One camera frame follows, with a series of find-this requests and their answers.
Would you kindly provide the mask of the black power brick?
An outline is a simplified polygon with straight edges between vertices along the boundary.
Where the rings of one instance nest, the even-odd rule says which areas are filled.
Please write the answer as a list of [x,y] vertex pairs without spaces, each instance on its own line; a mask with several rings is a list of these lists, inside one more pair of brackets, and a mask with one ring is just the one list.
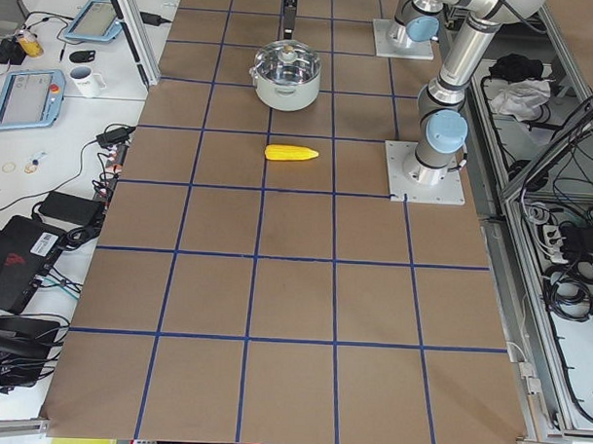
[[38,208],[41,215],[49,218],[87,226],[93,224],[102,215],[103,210],[104,204],[100,201],[92,201],[58,191],[49,192]]

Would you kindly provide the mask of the blue teach pendant near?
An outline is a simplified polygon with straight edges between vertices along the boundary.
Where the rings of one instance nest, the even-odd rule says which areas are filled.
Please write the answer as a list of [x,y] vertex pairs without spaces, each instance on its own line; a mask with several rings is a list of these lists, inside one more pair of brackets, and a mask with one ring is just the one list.
[[0,130],[50,127],[64,89],[65,76],[59,69],[9,72],[0,93]]

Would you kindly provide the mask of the black laptop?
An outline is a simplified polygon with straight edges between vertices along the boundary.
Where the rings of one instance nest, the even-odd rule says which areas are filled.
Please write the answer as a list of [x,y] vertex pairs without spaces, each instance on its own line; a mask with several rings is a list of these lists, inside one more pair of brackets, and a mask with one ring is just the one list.
[[13,216],[0,229],[0,310],[19,314],[61,254],[65,232],[28,217]]

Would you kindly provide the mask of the blue teach pendant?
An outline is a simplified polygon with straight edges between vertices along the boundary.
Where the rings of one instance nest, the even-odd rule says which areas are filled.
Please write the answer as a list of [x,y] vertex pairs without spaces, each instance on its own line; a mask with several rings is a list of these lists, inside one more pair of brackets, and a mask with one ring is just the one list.
[[89,0],[64,30],[69,41],[107,43],[122,32],[121,22],[111,2]]
[[64,89],[65,76],[59,69],[9,72],[0,93],[0,130],[50,127]]

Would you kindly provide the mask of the yellow corn cob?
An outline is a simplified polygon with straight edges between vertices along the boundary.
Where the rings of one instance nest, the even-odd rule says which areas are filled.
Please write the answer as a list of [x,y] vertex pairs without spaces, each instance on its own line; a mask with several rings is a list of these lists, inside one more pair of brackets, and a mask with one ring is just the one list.
[[319,157],[313,148],[298,145],[269,144],[264,155],[268,161],[302,162]]

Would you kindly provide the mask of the black computer mouse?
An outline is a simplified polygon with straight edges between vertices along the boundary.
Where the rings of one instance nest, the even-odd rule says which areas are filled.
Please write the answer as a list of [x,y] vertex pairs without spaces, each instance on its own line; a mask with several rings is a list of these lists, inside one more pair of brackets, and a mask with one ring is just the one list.
[[71,63],[91,63],[95,59],[95,51],[91,50],[82,50],[82,51],[75,51],[69,55],[69,61]]

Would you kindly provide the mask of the white electric cooking pot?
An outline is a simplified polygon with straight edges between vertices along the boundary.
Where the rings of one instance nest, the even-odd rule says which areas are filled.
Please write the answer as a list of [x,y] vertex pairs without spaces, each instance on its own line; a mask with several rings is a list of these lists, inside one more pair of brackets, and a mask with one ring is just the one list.
[[296,86],[276,85],[262,78],[252,80],[257,96],[263,103],[276,110],[292,112],[304,109],[316,100],[321,72],[319,77],[309,83]]

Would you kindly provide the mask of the yellow bottle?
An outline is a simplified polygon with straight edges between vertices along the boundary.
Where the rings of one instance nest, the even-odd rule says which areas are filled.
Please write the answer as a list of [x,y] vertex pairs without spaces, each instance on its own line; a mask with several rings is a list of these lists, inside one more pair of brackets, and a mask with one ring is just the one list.
[[34,34],[30,32],[21,32],[17,36],[17,40],[27,56],[37,58],[43,55],[44,49]]

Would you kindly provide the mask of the glass pot lid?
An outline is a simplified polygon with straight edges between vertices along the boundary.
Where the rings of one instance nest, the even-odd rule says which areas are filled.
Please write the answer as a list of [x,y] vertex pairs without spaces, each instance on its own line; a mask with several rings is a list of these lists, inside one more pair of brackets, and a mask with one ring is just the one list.
[[319,55],[307,44],[279,40],[259,49],[250,69],[252,78],[262,78],[276,85],[307,84],[320,76]]

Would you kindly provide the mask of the white mug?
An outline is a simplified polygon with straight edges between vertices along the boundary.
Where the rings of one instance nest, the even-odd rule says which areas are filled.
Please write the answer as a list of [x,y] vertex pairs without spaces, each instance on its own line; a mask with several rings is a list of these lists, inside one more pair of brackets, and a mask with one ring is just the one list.
[[97,98],[107,88],[103,76],[86,65],[74,67],[70,71],[70,78],[84,97]]

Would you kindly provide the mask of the black cloth bundle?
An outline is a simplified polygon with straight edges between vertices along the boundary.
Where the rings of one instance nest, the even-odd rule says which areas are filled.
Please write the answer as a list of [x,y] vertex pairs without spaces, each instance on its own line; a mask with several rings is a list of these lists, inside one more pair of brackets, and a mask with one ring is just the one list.
[[489,68],[493,78],[502,78],[508,83],[523,82],[528,79],[542,79],[543,63],[524,55],[505,55]]

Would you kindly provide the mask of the aluminium frame post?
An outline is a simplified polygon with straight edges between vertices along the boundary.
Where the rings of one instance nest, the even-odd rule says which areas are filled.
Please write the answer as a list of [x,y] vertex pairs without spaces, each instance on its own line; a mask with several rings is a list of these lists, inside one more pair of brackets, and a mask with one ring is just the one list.
[[110,0],[130,47],[141,82],[148,90],[160,81],[161,71],[135,0]]

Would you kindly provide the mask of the black power adapter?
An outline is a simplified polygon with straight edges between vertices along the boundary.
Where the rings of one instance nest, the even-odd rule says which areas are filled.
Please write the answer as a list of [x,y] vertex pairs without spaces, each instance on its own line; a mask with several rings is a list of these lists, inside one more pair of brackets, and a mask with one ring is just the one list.
[[109,148],[113,145],[121,145],[130,139],[135,127],[118,127],[106,130],[95,137],[96,143],[102,148]]

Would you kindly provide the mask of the white crumpled cloth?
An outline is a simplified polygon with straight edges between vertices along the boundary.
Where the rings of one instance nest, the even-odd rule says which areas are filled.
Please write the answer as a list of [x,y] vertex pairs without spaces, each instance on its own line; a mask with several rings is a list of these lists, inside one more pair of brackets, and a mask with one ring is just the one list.
[[550,99],[550,88],[548,81],[537,80],[506,85],[491,100],[491,110],[496,114],[513,116],[521,122],[535,120]]

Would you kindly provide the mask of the blue teach pendant far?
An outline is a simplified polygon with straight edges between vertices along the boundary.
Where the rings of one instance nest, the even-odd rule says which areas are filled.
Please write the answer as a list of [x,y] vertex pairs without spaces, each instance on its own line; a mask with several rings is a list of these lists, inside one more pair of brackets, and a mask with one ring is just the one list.
[[107,43],[122,32],[121,22],[111,2],[89,0],[64,30],[69,41]]

